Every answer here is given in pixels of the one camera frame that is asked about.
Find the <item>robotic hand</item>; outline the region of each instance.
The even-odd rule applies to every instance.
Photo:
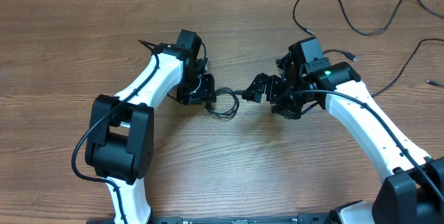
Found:
[[[96,98],[92,106],[92,131],[87,140],[85,161],[94,167],[98,176],[114,182],[119,188],[116,191],[107,184],[116,216],[105,223],[145,224],[151,217],[144,176],[153,156],[154,110],[167,92],[177,86],[177,101],[184,105],[216,102],[214,78],[211,74],[204,74],[208,59],[197,59],[201,44],[202,39],[196,33],[182,30],[176,44],[161,43],[154,48],[158,66],[153,56],[147,68],[130,86],[115,96],[100,95]],[[139,92],[106,121],[100,122],[96,128],[92,127],[141,85]],[[128,136],[110,132],[110,126],[129,128]]]
[[[350,203],[304,223],[444,223],[444,159],[433,160],[402,134],[348,63],[331,65],[311,37],[276,65],[280,76],[257,75],[242,98],[260,103],[265,93],[271,112],[286,119],[300,119],[304,104],[317,101],[356,139],[382,183],[375,203]]]

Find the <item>white arm segment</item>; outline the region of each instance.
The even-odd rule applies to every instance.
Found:
[[[115,182],[119,187],[122,197],[123,211],[126,215],[128,224],[147,224],[151,214],[151,208],[146,201],[144,179],[136,179],[133,185],[126,184],[123,180],[108,177],[107,179]],[[116,216],[114,218],[114,224],[123,224],[121,214],[119,210],[119,201],[117,200],[117,194],[114,192],[114,188],[106,184],[110,190],[112,197],[112,204]]]
[[[154,77],[142,88],[138,95],[129,100],[129,103],[138,105],[145,103],[147,106],[157,109],[160,102],[164,99],[174,86],[182,80],[183,61],[177,59],[175,56],[165,53],[159,54],[159,69],[156,71]],[[115,96],[119,98],[126,98],[134,89],[136,89],[142,82],[146,80],[153,72],[155,67],[155,57],[151,56],[151,61],[147,68],[123,91],[117,93]]]
[[[138,105],[145,103],[147,106],[157,109],[160,102],[167,95],[169,90],[176,86],[182,80],[183,61],[178,60],[175,56],[161,53],[159,54],[159,69],[156,71],[154,77],[142,88],[138,95],[129,100],[129,103]],[[155,67],[155,57],[151,56],[151,61],[147,68],[123,91],[117,93],[115,96],[119,98],[128,97],[135,88],[141,85],[146,78],[150,76]],[[121,123],[123,127],[130,127],[129,123]],[[147,224],[151,208],[146,201],[144,179],[136,179],[133,185],[126,184],[123,180],[108,177],[106,179],[114,181],[120,187],[120,193],[123,203],[123,211],[126,215],[128,224]],[[119,209],[119,202],[114,188],[107,184],[112,196],[112,204],[116,216],[114,218],[115,224],[123,224],[121,213]]]
[[[336,86],[336,92],[352,96],[367,103],[387,123],[401,144],[409,150],[410,155],[419,164],[425,164],[424,157],[429,154],[410,141],[387,115],[376,104],[368,93],[363,82],[350,81]],[[400,167],[403,170],[413,168],[408,159],[401,155],[401,150],[382,127],[381,123],[366,109],[348,99],[328,94],[325,107],[329,113],[336,117],[356,139],[367,156],[370,158],[381,180],[393,175],[393,169]]]

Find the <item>wooden surface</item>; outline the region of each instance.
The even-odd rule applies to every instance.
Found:
[[[245,89],[274,59],[308,37],[292,21],[295,0],[0,0],[0,223],[84,223],[112,218],[105,185],[71,171],[93,100],[128,86],[148,63],[137,39],[174,42],[180,29],[208,46],[216,87]],[[444,0],[423,0],[444,12]],[[356,27],[386,23],[398,0],[343,0]],[[371,92],[398,74],[422,38],[444,37],[444,20],[413,0],[382,35],[346,25],[336,0],[303,0],[298,19],[324,49],[354,53]],[[433,157],[444,156],[444,44],[421,46],[400,81],[376,99]],[[332,54],[332,62],[344,61]],[[219,109],[229,98],[218,98]],[[301,120],[242,101],[224,121],[166,98],[155,113],[146,191],[155,216],[284,216],[374,200],[375,170],[345,128],[318,108]],[[83,173],[94,171],[78,157]]]

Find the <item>wood grain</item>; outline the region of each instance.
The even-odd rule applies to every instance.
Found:
[[[180,29],[208,46],[216,87],[244,89],[276,74],[274,59],[308,37],[293,23],[295,0],[0,0],[0,223],[84,223],[111,218],[102,184],[78,179],[71,152],[92,101],[126,87],[148,63],[137,39],[174,42]],[[444,12],[443,0],[423,0]],[[386,23],[398,0],[343,0],[353,24]],[[383,34],[348,28],[336,0],[303,0],[298,19],[324,49],[345,49],[372,92],[399,72],[444,21],[413,0]],[[421,46],[399,82],[377,98],[398,127],[433,157],[444,155],[444,44]],[[332,54],[332,62],[344,61]],[[229,107],[221,97],[218,107]],[[231,121],[165,99],[155,115],[146,191],[155,216],[284,216],[374,200],[380,183],[364,152],[327,112],[299,121],[241,102]],[[93,175],[79,155],[81,171]]]

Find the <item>wooden table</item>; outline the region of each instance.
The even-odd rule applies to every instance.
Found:
[[[245,89],[276,74],[274,59],[309,37],[295,0],[0,0],[0,223],[84,223],[112,218],[105,185],[78,179],[70,159],[98,94],[113,95],[148,63],[137,39],[174,42],[180,29],[208,46],[216,87]],[[423,0],[444,12],[444,0]],[[398,0],[343,0],[364,31],[386,23]],[[336,0],[302,0],[298,19],[324,49],[354,53],[371,92],[391,81],[419,40],[444,37],[444,20],[405,0],[392,26],[364,37]],[[444,44],[423,44],[399,82],[376,99],[433,157],[444,156]],[[343,56],[330,55],[332,62]],[[219,109],[229,97],[218,98]],[[231,121],[166,98],[155,114],[146,175],[155,216],[284,216],[374,200],[380,183],[346,129],[317,108],[301,120],[241,102]],[[94,175],[78,158],[79,169]]]

